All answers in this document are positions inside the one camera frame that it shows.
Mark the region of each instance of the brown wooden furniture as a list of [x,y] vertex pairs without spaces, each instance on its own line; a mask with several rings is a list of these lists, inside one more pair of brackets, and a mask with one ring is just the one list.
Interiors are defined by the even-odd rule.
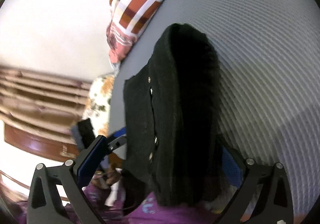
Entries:
[[75,144],[90,83],[0,66],[0,119],[30,134]]
[[77,146],[27,133],[5,124],[4,141],[28,153],[65,162],[79,154]]

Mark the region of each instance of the floral pillow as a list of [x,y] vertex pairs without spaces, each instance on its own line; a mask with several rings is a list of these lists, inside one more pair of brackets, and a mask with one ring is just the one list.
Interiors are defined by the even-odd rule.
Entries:
[[82,119],[90,118],[95,136],[108,135],[114,81],[114,74],[103,75],[94,80],[90,87]]

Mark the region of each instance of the white wall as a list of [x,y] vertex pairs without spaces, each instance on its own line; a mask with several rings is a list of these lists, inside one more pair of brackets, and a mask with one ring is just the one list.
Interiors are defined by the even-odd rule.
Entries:
[[109,0],[6,0],[0,64],[93,80],[111,71]]

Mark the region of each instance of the black cardigan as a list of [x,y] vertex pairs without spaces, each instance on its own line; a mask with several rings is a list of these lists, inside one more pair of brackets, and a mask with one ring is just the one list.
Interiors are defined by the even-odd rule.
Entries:
[[123,168],[150,186],[159,205],[215,198],[219,93],[217,54],[189,25],[169,26],[147,65],[125,82]]

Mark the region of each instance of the gray bedsheet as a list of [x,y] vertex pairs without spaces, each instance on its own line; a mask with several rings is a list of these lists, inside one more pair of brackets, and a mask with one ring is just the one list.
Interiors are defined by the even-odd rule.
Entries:
[[[147,63],[172,23],[189,23],[206,33],[219,54],[219,126],[226,140],[259,163],[281,161],[295,214],[308,213],[320,193],[320,10],[315,1],[165,0],[116,78],[111,131],[125,125],[124,80]],[[201,67],[196,53],[194,73]]]

